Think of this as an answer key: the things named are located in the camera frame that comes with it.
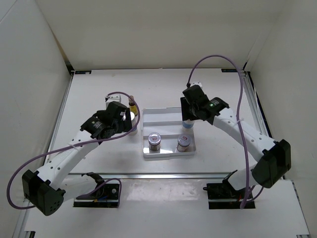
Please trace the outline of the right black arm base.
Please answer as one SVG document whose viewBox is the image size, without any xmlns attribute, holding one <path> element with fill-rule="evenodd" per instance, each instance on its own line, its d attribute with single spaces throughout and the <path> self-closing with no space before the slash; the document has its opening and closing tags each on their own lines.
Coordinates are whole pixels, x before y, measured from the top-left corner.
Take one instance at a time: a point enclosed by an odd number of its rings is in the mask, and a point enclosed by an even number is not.
<svg viewBox="0 0 317 238">
<path fill-rule="evenodd" d="M 227 175 L 221 183 L 207 183 L 203 190 L 207 192 L 209 209 L 240 209 L 246 195 L 246 189 L 235 190 L 228 179 L 237 170 Z"/>
</svg>

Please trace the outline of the dark spice jar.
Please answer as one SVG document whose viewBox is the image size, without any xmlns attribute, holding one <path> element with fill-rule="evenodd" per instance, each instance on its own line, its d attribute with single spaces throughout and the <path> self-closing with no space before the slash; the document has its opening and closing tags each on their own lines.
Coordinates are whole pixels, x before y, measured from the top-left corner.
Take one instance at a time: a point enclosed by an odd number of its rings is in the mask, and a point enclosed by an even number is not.
<svg viewBox="0 0 317 238">
<path fill-rule="evenodd" d="M 150 151 L 158 151 L 160 150 L 161 144 L 161 135 L 157 132 L 152 132 L 148 136 L 148 144 Z"/>
</svg>

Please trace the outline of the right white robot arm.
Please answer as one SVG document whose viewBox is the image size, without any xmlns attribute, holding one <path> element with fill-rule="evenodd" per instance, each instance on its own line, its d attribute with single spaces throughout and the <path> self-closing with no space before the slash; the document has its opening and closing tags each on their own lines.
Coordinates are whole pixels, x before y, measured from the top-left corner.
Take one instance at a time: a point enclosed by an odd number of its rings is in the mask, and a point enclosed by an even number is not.
<svg viewBox="0 0 317 238">
<path fill-rule="evenodd" d="M 223 194 L 234 198 L 240 190 L 260 185 L 271 188 L 291 169 L 291 146 L 282 139 L 265 136 L 243 120 L 221 98 L 209 99 L 198 85 L 183 91 L 180 99 L 183 120 L 202 120 L 227 133 L 247 150 L 257 162 L 244 170 L 234 171 L 224 179 Z"/>
</svg>

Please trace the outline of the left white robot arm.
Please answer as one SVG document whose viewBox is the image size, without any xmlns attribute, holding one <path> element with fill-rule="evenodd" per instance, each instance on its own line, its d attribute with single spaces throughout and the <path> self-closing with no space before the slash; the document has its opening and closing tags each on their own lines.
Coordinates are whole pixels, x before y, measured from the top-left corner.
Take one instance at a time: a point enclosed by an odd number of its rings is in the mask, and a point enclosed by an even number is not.
<svg viewBox="0 0 317 238">
<path fill-rule="evenodd" d="M 79 179 L 66 179 L 69 172 L 96 149 L 103 139 L 128 132 L 132 128 L 130 110 L 119 102 L 110 102 L 105 110 L 97 111 L 80 127 L 69 143 L 69 149 L 58 152 L 35 172 L 22 176 L 25 197 L 44 215 L 56 212 L 71 198 L 100 199 L 105 197 L 101 176 L 89 172 Z"/>
</svg>

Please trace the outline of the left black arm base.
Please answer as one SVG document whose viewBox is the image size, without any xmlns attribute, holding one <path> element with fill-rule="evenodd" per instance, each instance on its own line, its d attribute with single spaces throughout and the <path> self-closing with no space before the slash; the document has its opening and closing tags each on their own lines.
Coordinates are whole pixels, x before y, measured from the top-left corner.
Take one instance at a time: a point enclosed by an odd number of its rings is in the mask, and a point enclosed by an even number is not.
<svg viewBox="0 0 317 238">
<path fill-rule="evenodd" d="M 122 182 L 118 178 L 104 180 L 100 175 L 90 172 L 82 176 L 91 177 L 96 187 L 93 191 L 74 199 L 74 208 L 118 208 L 120 205 Z"/>
</svg>

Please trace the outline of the blue label jar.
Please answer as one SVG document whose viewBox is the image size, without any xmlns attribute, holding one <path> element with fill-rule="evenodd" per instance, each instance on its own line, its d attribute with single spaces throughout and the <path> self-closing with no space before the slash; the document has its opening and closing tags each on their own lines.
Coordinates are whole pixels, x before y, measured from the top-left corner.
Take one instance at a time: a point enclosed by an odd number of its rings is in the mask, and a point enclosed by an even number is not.
<svg viewBox="0 0 317 238">
<path fill-rule="evenodd" d="M 131 116 L 131 123 L 132 123 L 132 127 L 134 128 L 129 135 L 135 135 L 138 132 L 137 126 L 136 126 L 136 122 L 138 119 L 138 116 L 135 115 L 133 112 L 130 112 L 130 116 Z"/>
<path fill-rule="evenodd" d="M 193 128 L 193 126 L 194 126 L 194 121 L 192 121 L 192 120 L 184 120 L 183 122 L 182 122 L 182 128 L 183 129 L 186 129 L 186 130 L 188 130 L 188 129 L 192 129 Z"/>
</svg>

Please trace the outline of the orange spice jar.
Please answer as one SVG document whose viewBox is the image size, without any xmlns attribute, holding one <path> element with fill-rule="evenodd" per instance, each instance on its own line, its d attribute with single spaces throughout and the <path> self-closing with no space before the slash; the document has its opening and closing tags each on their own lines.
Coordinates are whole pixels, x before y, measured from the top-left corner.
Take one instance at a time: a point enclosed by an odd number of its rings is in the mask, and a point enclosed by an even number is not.
<svg viewBox="0 0 317 238">
<path fill-rule="evenodd" d="M 176 149 L 179 152 L 185 152 L 191 144 L 191 136 L 189 134 L 181 134 L 178 136 Z"/>
</svg>

